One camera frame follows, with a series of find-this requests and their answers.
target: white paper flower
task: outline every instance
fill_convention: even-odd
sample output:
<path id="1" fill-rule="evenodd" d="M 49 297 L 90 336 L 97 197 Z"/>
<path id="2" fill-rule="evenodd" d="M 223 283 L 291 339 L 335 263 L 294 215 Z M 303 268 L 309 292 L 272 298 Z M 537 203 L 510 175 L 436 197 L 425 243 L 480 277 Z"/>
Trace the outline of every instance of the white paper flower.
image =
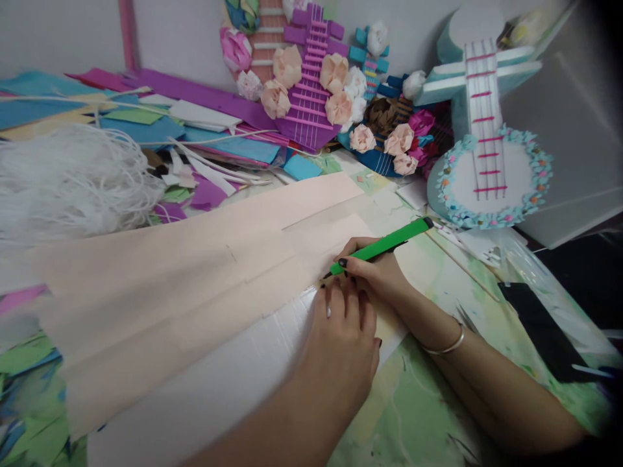
<path id="1" fill-rule="evenodd" d="M 257 101 L 262 96 L 262 91 L 264 89 L 260 78 L 258 78 L 252 70 L 240 72 L 236 80 L 236 87 L 238 88 L 239 95 L 253 102 Z"/>
<path id="2" fill-rule="evenodd" d="M 389 45 L 389 29 L 380 19 L 368 29 L 368 52 L 378 58 Z"/>
<path id="3" fill-rule="evenodd" d="M 286 15 L 286 20 L 289 23 L 292 21 L 292 13 L 294 10 L 307 10 L 307 4 L 310 0 L 283 0 L 282 4 L 284 6 L 284 15 Z"/>
<path id="4" fill-rule="evenodd" d="M 368 83 L 363 71 L 357 67 L 350 67 L 346 75 L 346 86 L 344 86 L 350 98 L 354 101 L 357 97 L 363 97 L 367 89 Z"/>
<path id="5" fill-rule="evenodd" d="M 424 82 L 426 81 L 426 73 L 424 71 L 414 71 L 403 83 L 402 93 L 405 99 L 415 99 Z"/>

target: paper flower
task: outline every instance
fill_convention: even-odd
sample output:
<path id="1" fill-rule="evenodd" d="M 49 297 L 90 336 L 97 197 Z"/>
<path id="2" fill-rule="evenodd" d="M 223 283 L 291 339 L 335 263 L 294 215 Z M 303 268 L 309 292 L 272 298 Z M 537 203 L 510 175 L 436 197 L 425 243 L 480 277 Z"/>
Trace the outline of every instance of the paper flower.
<path id="1" fill-rule="evenodd" d="M 405 99 L 414 99 L 417 96 L 424 82 L 426 81 L 426 73 L 424 71 L 414 71 L 403 83 L 402 93 Z"/>
<path id="2" fill-rule="evenodd" d="M 357 126 L 350 132 L 350 147 L 355 151 L 364 153 L 376 146 L 376 140 L 372 130 L 365 125 Z"/>
<path id="3" fill-rule="evenodd" d="M 400 154 L 394 157 L 394 172 L 399 175 L 411 175 L 417 168 L 417 162 L 415 159 L 407 156 L 407 154 Z"/>
<path id="4" fill-rule="evenodd" d="M 420 110 L 409 117 L 409 126 L 416 136 L 424 136 L 428 134 L 435 124 L 435 117 L 428 110 Z"/>
<path id="5" fill-rule="evenodd" d="M 402 123 L 394 128 L 385 140 L 384 152 L 398 157 L 410 150 L 411 143 L 413 143 L 413 130 L 406 123 Z"/>
<path id="6" fill-rule="evenodd" d="M 300 74 L 302 63 L 299 48 L 296 45 L 292 45 L 287 49 L 277 49 L 273 56 L 273 74 L 275 79 L 283 84 L 286 89 L 291 88 L 302 77 Z"/>
<path id="7" fill-rule="evenodd" d="M 350 67 L 346 75 L 346 86 L 344 86 L 344 90 L 348 93 L 350 99 L 354 101 L 357 97 L 363 97 L 367 89 L 368 83 L 363 71 L 357 67 Z"/>
<path id="8" fill-rule="evenodd" d="M 310 0 L 283 0 L 282 4 L 284 6 L 284 15 L 286 16 L 287 22 L 292 21 L 292 14 L 294 10 L 307 10 L 307 4 Z"/>
<path id="9" fill-rule="evenodd" d="M 337 94 L 344 88 L 348 74 L 348 60 L 339 53 L 325 55 L 320 70 L 320 84 L 331 94 Z"/>
<path id="10" fill-rule="evenodd" d="M 221 28 L 223 60 L 233 73 L 246 71 L 251 66 L 251 44 L 249 39 L 235 28 Z"/>
<path id="11" fill-rule="evenodd" d="M 344 125 L 350 121 L 352 115 L 352 101 L 348 94 L 340 91 L 333 94 L 324 105 L 326 110 L 326 119 L 331 125 Z"/>
<path id="12" fill-rule="evenodd" d="M 389 45 L 389 29 L 380 19 L 368 28 L 368 52 L 378 58 Z"/>
<path id="13" fill-rule="evenodd" d="M 238 88 L 239 95 L 253 102 L 262 96 L 262 90 L 264 89 L 260 78 L 253 73 L 253 70 L 249 70 L 249 72 L 241 71 L 236 80 L 236 87 Z"/>
<path id="14" fill-rule="evenodd" d="M 277 80 L 267 81 L 262 91 L 262 105 L 271 119 L 285 117 L 290 110 L 290 99 L 284 85 Z"/>

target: silver bangle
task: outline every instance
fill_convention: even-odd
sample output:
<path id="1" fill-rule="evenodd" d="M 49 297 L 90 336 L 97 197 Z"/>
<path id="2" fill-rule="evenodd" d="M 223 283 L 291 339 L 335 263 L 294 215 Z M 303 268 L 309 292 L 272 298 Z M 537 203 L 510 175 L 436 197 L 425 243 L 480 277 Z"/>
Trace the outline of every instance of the silver bangle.
<path id="1" fill-rule="evenodd" d="M 450 347 L 444 350 L 431 350 L 424 346 L 422 346 L 422 348 L 426 350 L 428 353 L 430 353 L 431 355 L 443 355 L 444 353 L 449 353 L 449 352 L 452 352 L 452 350 L 456 350 L 459 347 L 459 345 L 461 345 L 461 343 L 463 342 L 463 339 L 465 338 L 465 327 L 463 326 L 463 323 L 460 322 L 457 318 L 454 318 L 454 320 L 459 324 L 459 326 L 461 326 L 461 335 L 459 336 L 459 339 L 454 344 L 452 344 Z"/>

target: blue paper piece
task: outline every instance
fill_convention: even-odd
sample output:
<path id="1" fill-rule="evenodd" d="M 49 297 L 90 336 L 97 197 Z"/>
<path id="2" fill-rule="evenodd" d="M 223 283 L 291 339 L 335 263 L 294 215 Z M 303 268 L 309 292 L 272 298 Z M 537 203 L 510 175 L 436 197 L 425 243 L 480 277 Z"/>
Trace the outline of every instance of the blue paper piece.
<path id="1" fill-rule="evenodd" d="M 102 128 L 114 128 L 127 133 L 137 143 L 148 143 L 152 141 L 167 141 L 167 137 L 173 139 L 179 138 L 184 134 L 185 128 L 178 125 L 168 117 L 162 117 L 153 125 L 142 125 L 140 123 L 132 123 L 124 120 L 101 119 Z M 167 145 L 147 145 L 141 146 L 154 151 Z"/>
<path id="2" fill-rule="evenodd" d="M 0 130 L 84 107 L 79 102 L 4 101 L 0 102 Z"/>
<path id="3" fill-rule="evenodd" d="M 313 178 L 319 176 L 322 173 L 322 169 L 313 162 L 308 161 L 306 158 L 294 154 L 284 165 L 286 173 L 297 180 L 305 180 L 307 178 Z"/>
<path id="4" fill-rule="evenodd" d="M 200 128 L 192 128 L 186 126 L 186 141 L 208 141 L 210 139 L 223 138 L 229 136 L 228 133 L 216 133 Z M 214 148 L 228 154 L 243 157 L 246 159 L 256 160 L 258 162 L 272 163 L 281 146 L 255 141 L 247 138 L 232 138 L 220 141 L 218 143 L 205 145 L 206 148 Z"/>
<path id="5" fill-rule="evenodd" d="M 28 71 L 12 79 L 0 80 L 0 91 L 16 95 L 80 95 L 102 92 L 79 81 L 42 71 Z"/>

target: paper scrap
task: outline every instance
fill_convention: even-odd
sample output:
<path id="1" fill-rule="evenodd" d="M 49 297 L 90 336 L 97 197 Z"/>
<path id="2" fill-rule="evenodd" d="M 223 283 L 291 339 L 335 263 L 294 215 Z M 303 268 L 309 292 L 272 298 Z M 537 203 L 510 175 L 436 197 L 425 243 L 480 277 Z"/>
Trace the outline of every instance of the paper scrap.
<path id="1" fill-rule="evenodd" d="M 319 176 L 323 171 L 316 164 L 310 162 L 306 158 L 299 154 L 294 154 L 286 164 L 284 170 L 288 175 L 296 178 L 297 180 L 306 180 L 307 178 L 313 178 Z"/>

